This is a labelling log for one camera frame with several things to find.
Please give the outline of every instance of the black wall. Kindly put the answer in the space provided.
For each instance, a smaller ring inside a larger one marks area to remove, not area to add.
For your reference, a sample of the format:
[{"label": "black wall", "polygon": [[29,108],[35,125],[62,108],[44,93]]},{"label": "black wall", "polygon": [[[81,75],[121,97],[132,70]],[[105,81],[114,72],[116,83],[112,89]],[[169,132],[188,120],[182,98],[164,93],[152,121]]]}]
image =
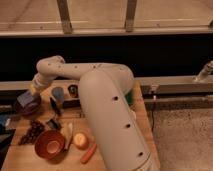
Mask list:
[{"label": "black wall", "polygon": [[31,80],[36,62],[62,55],[67,62],[116,62],[135,76],[195,75],[213,60],[213,34],[0,38],[0,81]]}]

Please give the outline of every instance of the dark grapes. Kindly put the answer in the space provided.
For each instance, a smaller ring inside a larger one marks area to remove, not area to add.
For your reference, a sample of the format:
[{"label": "dark grapes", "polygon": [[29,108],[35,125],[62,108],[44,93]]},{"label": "dark grapes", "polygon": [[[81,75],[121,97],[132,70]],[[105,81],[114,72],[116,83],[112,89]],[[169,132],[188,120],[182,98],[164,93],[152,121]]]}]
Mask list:
[{"label": "dark grapes", "polygon": [[27,133],[23,135],[19,141],[19,145],[23,144],[33,144],[35,143],[37,137],[45,130],[44,124],[38,120],[30,121],[30,128]]}]

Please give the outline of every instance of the carrot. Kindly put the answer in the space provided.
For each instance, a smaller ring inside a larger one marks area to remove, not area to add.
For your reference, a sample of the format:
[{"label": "carrot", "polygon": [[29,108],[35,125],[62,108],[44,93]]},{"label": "carrot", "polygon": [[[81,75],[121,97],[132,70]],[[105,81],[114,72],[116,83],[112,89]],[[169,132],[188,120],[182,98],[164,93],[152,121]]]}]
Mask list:
[{"label": "carrot", "polygon": [[93,154],[95,153],[95,150],[97,148],[97,144],[94,141],[92,146],[87,150],[87,152],[81,157],[81,163],[82,164],[86,164],[90,158],[93,156]]}]

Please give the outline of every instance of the wooden countertop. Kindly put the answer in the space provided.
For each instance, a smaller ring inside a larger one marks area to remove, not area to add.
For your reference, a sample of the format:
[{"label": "wooden countertop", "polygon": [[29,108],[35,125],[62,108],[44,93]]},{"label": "wooden countertop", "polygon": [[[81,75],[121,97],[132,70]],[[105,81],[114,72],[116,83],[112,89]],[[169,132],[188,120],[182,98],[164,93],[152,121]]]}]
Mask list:
[{"label": "wooden countertop", "polygon": [[[66,171],[66,170],[75,170],[75,171],[105,171],[105,165],[99,150],[96,151],[92,159],[85,165],[80,163],[81,156],[85,151],[80,151],[71,144],[67,152],[63,152],[52,160],[45,160],[38,157],[34,151],[34,145],[18,145],[19,139],[22,135],[26,133],[26,130],[29,128],[29,119],[38,119],[42,123],[45,123],[50,118],[53,117],[53,111],[49,105],[50,91],[55,86],[64,87],[65,98],[69,98],[67,91],[68,85],[71,82],[63,83],[53,83],[53,85],[45,90],[42,93],[42,106],[39,111],[31,115],[30,117],[22,117],[17,126],[15,135],[9,147],[8,153],[6,155],[2,171]],[[160,167],[160,162],[158,159],[158,154],[156,146],[153,140],[153,135],[150,129],[150,124],[147,117],[147,112],[144,106],[144,101],[141,95],[140,85],[138,82],[135,83],[133,88],[133,105],[132,109],[136,112],[137,123],[147,141],[147,144],[154,156],[158,166]],[[62,111],[62,117],[60,122],[67,123],[72,122],[74,124],[74,134],[75,132],[85,132],[90,140],[93,139],[92,132],[85,118],[80,118],[81,109],[73,108],[66,109]]]}]

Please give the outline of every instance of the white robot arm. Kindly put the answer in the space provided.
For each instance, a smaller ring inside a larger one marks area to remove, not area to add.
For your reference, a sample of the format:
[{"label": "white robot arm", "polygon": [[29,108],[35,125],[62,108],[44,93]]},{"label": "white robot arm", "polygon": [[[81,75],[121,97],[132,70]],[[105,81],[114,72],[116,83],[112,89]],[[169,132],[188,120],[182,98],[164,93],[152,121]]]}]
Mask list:
[{"label": "white robot arm", "polygon": [[109,171],[158,171],[124,95],[132,86],[131,70],[121,64],[66,64],[61,56],[37,63],[33,87],[41,92],[57,77],[78,79],[82,110]]}]

